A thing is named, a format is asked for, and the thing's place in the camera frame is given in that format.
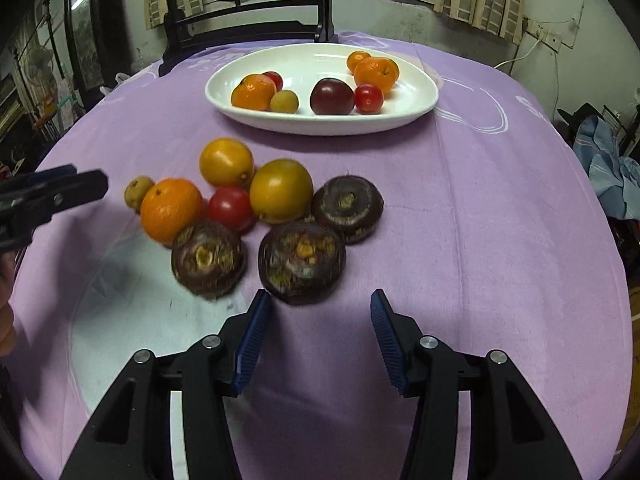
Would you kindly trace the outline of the left human hand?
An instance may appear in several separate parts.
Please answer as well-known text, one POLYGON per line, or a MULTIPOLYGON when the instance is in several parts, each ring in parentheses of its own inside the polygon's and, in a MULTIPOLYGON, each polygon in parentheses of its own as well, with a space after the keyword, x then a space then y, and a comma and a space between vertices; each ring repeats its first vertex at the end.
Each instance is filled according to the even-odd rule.
POLYGON ((11 353, 16 345, 14 311, 10 305, 15 278, 15 254, 7 252, 1 256, 0 268, 0 356, 11 353))

